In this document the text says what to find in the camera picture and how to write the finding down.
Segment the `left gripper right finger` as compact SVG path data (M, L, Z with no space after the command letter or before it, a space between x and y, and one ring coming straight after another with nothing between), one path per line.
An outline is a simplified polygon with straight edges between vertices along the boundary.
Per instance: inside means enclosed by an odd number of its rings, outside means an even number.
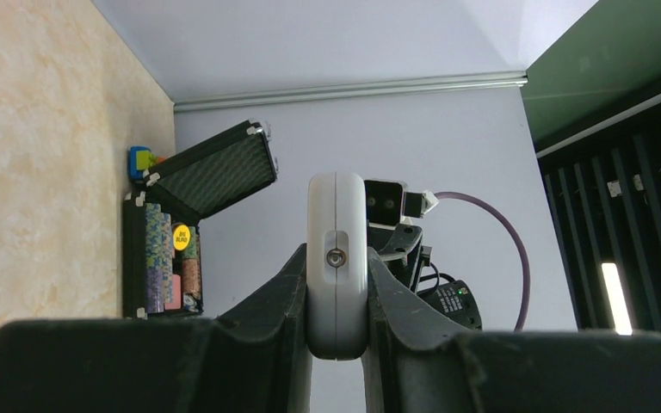
M370 412L661 412L661 334L475 332L368 252Z

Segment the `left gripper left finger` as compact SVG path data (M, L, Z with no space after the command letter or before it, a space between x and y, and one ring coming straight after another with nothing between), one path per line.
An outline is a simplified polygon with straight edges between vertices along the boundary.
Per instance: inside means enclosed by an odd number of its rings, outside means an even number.
M306 412L306 247L216 318L17 320L0 412Z

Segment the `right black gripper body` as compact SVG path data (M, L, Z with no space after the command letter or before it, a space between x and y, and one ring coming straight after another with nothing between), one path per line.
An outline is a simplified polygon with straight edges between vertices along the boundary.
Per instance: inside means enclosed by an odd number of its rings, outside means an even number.
M391 229L370 225L368 245L398 281L413 292L417 291L423 270L431 267L431 248L423 245L420 226L398 224Z

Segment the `white remote control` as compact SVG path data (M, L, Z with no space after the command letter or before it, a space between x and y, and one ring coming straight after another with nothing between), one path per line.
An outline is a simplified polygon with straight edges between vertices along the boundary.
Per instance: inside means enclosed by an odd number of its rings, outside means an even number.
M310 180L306 285L312 354L359 358L368 340L368 254L365 188L355 173L321 173Z

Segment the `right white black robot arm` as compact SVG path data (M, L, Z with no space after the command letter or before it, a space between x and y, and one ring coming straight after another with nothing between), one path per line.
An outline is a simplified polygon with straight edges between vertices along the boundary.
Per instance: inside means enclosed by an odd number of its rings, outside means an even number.
M416 225L367 228L372 247L404 287L445 317L469 330L482 329L482 317L473 293L463 280L443 273L431 260L432 248L423 244Z

